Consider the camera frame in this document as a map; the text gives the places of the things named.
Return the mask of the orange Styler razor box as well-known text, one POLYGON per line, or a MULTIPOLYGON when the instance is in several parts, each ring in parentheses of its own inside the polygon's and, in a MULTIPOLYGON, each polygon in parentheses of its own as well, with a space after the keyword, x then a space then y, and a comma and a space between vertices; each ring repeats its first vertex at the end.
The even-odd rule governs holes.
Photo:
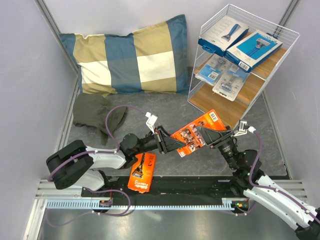
POLYGON ((225 125, 218 117, 214 109, 208 111, 201 117, 182 127, 180 130, 171 135, 172 138, 175 138, 186 144, 186 146, 179 147, 177 149, 177 152, 181 158, 190 155, 192 152, 206 145, 206 142, 197 127, 205 127, 216 131, 226 130, 225 125))

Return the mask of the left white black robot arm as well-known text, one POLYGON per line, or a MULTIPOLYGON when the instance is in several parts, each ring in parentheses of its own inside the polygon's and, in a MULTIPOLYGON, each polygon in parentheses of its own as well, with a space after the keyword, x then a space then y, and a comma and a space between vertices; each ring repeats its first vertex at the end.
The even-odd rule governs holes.
POLYGON ((128 169, 137 162, 139 154, 153 150, 166 154, 185 146, 185 142, 169 135, 162 126, 144 138, 129 133, 116 149, 93 148, 82 140, 75 140, 47 158, 48 181, 58 190, 80 186, 104 197, 109 193, 110 185, 99 169, 128 169))

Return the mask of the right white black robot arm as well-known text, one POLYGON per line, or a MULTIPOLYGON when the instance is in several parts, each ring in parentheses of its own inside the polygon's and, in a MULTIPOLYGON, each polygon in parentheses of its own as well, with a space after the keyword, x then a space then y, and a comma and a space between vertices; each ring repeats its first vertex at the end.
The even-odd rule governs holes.
POLYGON ((245 196, 285 221, 300 240, 320 238, 320 209, 295 197, 261 169, 261 150, 239 151, 231 129, 196 128, 206 145, 218 149, 233 170, 229 191, 235 197, 245 196))

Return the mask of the white blue razor box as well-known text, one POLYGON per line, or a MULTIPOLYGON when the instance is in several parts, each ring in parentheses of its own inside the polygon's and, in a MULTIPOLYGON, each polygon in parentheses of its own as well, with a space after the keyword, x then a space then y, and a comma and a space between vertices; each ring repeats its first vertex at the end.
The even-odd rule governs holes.
POLYGON ((199 36, 198 44, 210 54, 224 57, 226 51, 238 43, 250 26, 227 15, 199 36))

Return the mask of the clear blister razor pack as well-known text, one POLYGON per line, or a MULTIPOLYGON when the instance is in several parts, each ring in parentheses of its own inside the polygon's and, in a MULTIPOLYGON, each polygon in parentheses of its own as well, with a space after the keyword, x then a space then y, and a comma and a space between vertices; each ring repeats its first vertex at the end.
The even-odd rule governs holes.
POLYGON ((249 73, 243 71, 237 65, 231 64, 228 70, 222 73, 221 77, 212 88, 212 91, 233 102, 237 98, 249 75, 249 73))

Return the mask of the blue Harry's razor box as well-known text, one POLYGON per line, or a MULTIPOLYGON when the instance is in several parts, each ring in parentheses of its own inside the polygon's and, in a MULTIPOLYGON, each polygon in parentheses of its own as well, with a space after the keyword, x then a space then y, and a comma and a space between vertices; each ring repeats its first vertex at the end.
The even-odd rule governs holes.
POLYGON ((245 73, 250 73, 277 52, 282 45, 283 42, 271 34, 256 30, 228 48, 224 57, 245 73))

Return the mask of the white Gillette SkinGuard pack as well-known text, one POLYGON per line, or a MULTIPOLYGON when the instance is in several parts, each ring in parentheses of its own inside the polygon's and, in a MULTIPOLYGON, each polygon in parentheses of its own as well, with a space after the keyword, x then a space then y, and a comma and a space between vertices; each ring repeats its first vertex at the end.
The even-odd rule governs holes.
POLYGON ((231 66, 231 62, 224 57, 213 54, 203 67, 195 74, 198 80, 201 80, 211 86, 214 86, 222 74, 231 66))

